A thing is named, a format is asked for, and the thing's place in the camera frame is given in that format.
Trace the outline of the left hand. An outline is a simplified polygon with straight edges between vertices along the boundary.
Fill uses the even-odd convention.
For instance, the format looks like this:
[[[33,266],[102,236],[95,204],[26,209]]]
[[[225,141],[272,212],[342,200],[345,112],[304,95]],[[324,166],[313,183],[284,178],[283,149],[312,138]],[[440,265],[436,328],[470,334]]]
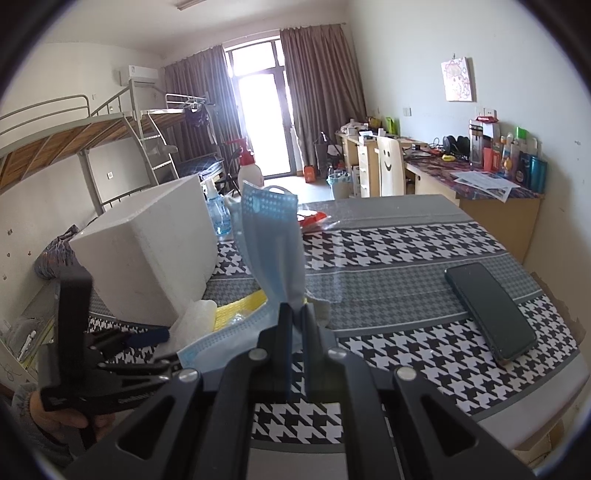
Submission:
[[[67,442],[67,435],[71,431],[83,430],[89,425],[92,425],[91,431],[99,441],[112,429],[115,422],[114,414],[95,416],[89,421],[82,413],[72,409],[46,411],[38,391],[30,395],[29,411],[33,422],[61,443]]]

